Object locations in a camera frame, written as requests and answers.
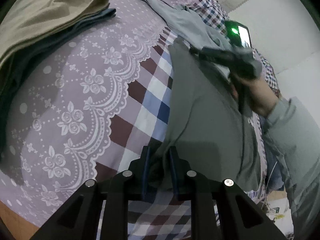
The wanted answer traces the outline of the grey sleeve forearm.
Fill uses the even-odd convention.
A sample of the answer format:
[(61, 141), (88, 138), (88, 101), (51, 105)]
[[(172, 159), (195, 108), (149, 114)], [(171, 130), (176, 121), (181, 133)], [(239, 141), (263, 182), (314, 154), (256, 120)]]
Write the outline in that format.
[(319, 214), (319, 127), (297, 98), (280, 99), (263, 138), (280, 165), (295, 239), (307, 239)]

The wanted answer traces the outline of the person's right hand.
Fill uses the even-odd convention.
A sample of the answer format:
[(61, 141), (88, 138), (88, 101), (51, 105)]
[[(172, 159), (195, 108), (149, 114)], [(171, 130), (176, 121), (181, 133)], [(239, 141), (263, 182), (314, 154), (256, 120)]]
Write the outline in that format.
[(271, 114), (278, 101), (282, 98), (280, 93), (278, 95), (274, 93), (262, 76), (254, 80), (243, 79), (236, 74), (232, 74), (231, 77), (234, 77), (248, 89), (246, 94), (249, 107), (264, 118)]

